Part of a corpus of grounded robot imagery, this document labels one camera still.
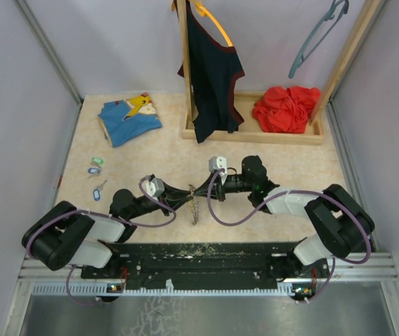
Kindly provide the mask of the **blue key tag with key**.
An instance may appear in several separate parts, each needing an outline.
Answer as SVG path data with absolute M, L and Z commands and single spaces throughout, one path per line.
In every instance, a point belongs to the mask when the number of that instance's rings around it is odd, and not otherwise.
M 102 183 L 94 187 L 94 190 L 92 191 L 94 201 L 98 202 L 102 198 L 102 190 L 107 182 L 108 180 L 104 180 Z

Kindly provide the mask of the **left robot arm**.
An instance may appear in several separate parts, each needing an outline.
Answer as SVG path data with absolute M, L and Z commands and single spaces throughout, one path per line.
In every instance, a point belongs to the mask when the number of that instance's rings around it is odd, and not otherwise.
M 142 196 L 128 189 L 113 195 L 108 213 L 79 209 L 61 201 L 22 237 L 27 255 L 49 270 L 66 265 L 87 265 L 111 278 L 121 269 L 110 244 L 123 244 L 140 228 L 163 228 L 174 222 L 176 210 L 193 199 L 188 190 L 167 185 L 154 176 L 139 182 Z

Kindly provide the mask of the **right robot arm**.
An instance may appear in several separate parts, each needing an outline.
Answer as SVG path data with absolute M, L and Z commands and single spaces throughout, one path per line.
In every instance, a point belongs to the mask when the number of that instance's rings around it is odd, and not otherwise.
M 267 169 L 257 155 L 245 157 L 241 173 L 229 174 L 225 157 L 209 160 L 209 179 L 205 183 L 206 203 L 212 218 L 222 226 L 235 227 L 257 212 L 286 214 L 311 222 L 315 235 L 300 241 L 288 259 L 289 271 L 304 277 L 313 263 L 323 258 L 339 258 L 362 265 L 371 256 L 370 235 L 375 224 L 367 212 L 340 185 L 332 184 L 322 192 L 284 188 L 268 179 Z M 248 193 L 253 205 L 250 214 L 237 222 L 221 220 L 211 208 L 212 199 L 222 202 L 229 193 Z

